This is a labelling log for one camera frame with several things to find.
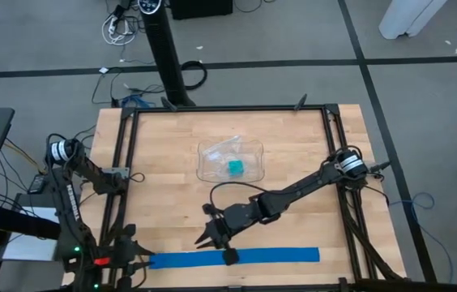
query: blue painter's tape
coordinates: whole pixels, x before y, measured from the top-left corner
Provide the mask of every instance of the blue painter's tape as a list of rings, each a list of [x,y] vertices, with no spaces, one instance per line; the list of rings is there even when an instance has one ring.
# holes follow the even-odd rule
[[[152,255],[149,268],[187,268],[223,265],[223,251],[170,252]],[[239,264],[295,263],[320,261],[318,247],[270,247],[238,249]]]

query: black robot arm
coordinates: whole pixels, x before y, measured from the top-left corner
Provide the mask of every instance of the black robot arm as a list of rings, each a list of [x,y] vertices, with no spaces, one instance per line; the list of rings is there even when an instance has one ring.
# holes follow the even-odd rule
[[[114,291],[130,291],[130,276],[136,270],[151,264],[130,262],[137,256],[151,256],[153,253],[131,239],[136,229],[133,224],[113,234],[114,245],[97,243],[90,228],[83,222],[72,184],[72,176],[77,173],[92,183],[93,190],[98,195],[125,195],[129,174],[127,171],[123,173],[122,169],[101,169],[86,157],[83,144],[76,139],[63,139],[51,144],[47,141],[45,163],[49,187],[53,192],[53,202],[61,226],[58,257],[63,262],[65,272],[75,273],[75,281],[71,288],[73,291],[99,289],[103,287],[100,283],[101,269],[121,268],[123,277],[117,282]]]
[[[230,248],[230,239],[256,223],[268,224],[280,218],[280,214],[291,203],[317,191],[326,185],[345,181],[350,185],[365,184],[367,167],[354,150],[343,149],[329,156],[317,172],[314,172],[282,191],[264,191],[251,196],[248,204],[233,204],[225,210],[217,209],[213,204],[205,204],[203,211],[212,216],[206,224],[204,233],[196,244],[210,238],[198,248],[224,248],[225,262],[234,264],[238,261],[236,252]]]

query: clear plastic bag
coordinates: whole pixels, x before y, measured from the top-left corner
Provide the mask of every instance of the clear plastic bag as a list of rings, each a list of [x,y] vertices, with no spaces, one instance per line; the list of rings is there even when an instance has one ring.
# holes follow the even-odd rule
[[[264,177],[263,144],[245,142],[237,135],[223,142],[202,141],[198,145],[196,175],[211,183],[257,182]]]

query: wooden tabletop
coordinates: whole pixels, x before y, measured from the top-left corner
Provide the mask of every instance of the wooden tabletop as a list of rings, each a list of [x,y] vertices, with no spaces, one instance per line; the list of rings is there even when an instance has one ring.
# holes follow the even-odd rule
[[[100,112],[91,151],[91,159],[98,166],[112,165],[120,113],[120,109]],[[362,150],[368,164],[374,162],[360,106],[340,105],[340,113],[348,143]],[[122,157],[126,155],[130,124],[126,124]],[[197,178],[198,144],[235,135],[263,143],[266,175],[255,184],[266,189],[283,189],[313,173],[329,154],[322,115],[317,110],[141,114],[131,173],[142,172],[146,180],[130,182],[125,223],[137,225],[135,239],[143,247],[157,253],[196,251],[194,241],[209,220],[201,207],[215,185]],[[369,185],[382,190],[374,179]],[[90,186],[85,187],[82,198],[91,192]],[[223,186],[216,190],[216,206],[244,203],[255,194],[248,187]],[[367,189],[361,194],[371,243],[393,270],[404,276],[385,200]],[[83,219],[96,238],[105,201],[104,195],[95,196],[81,206]],[[319,247],[320,262],[149,269],[143,287],[329,284],[339,277],[352,281],[335,186],[292,204],[276,222],[252,226],[231,244],[235,248]],[[361,247],[358,250],[366,275]],[[72,277],[65,277],[64,282]],[[142,271],[137,272],[133,283],[142,278]]]

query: small cube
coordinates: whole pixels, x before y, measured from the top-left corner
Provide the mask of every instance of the small cube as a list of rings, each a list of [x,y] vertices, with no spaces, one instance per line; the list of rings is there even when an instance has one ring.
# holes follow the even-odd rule
[[[230,176],[238,176],[242,175],[245,172],[245,168],[243,167],[243,161],[229,161],[228,162],[228,173]]]

